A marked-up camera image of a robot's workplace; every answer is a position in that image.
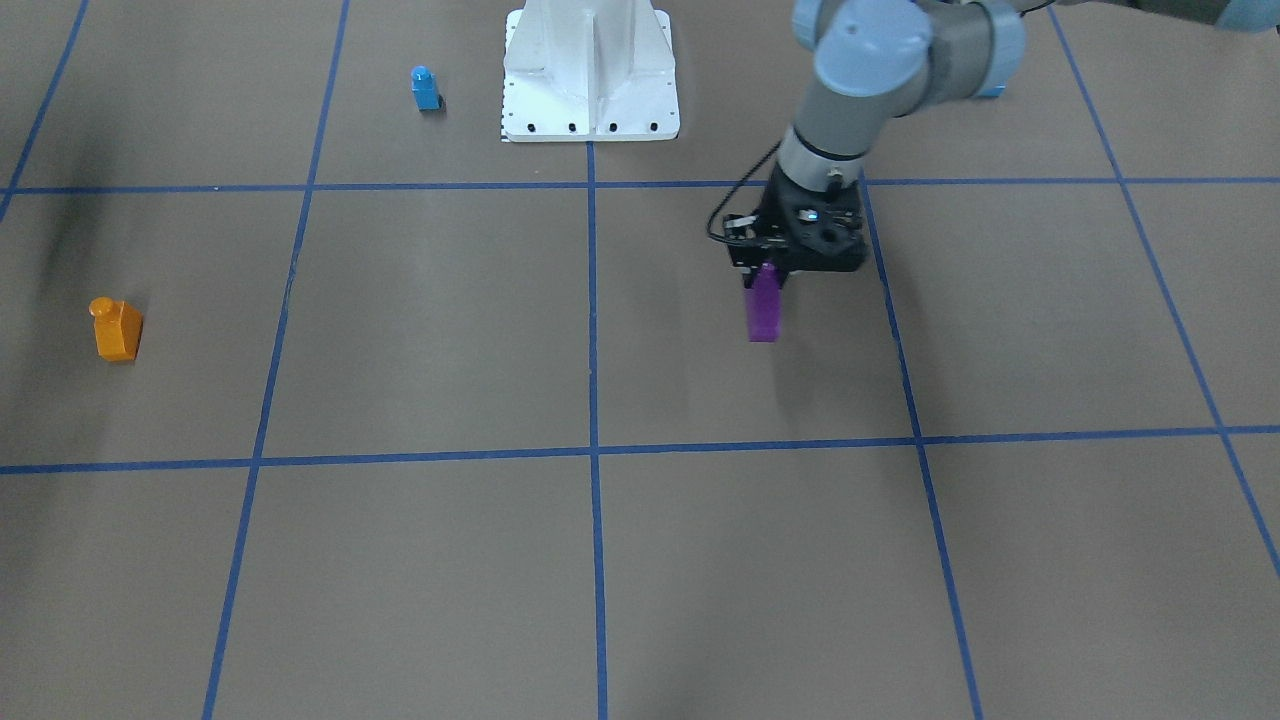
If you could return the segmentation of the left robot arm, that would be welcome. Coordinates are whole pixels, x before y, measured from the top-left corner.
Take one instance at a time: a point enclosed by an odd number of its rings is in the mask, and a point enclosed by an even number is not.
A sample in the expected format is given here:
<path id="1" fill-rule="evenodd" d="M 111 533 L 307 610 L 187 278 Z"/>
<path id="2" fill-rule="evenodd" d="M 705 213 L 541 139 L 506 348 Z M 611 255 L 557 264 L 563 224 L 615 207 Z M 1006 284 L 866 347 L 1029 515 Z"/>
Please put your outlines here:
<path id="1" fill-rule="evenodd" d="M 869 246 L 861 174 L 882 129 L 1006 83 L 1027 51 L 1025 19 L 1046 1 L 799 1 L 796 40 L 812 82 L 782 138 L 758 161 L 768 179 L 748 214 L 716 206 L 707 236 L 744 290 L 797 273 L 854 273 Z"/>

